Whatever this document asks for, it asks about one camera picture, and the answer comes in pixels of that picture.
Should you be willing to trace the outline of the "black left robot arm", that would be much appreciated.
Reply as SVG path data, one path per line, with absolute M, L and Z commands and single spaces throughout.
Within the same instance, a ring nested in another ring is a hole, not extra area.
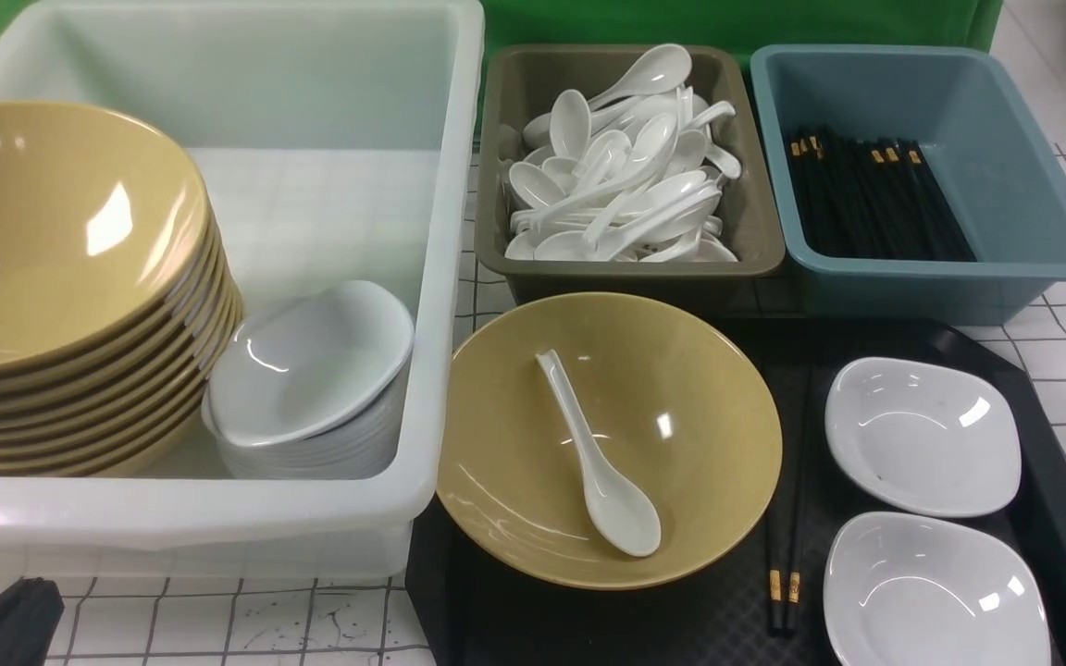
M 64 608 L 51 579 L 19 579 L 0 592 L 0 665 L 43 665 Z

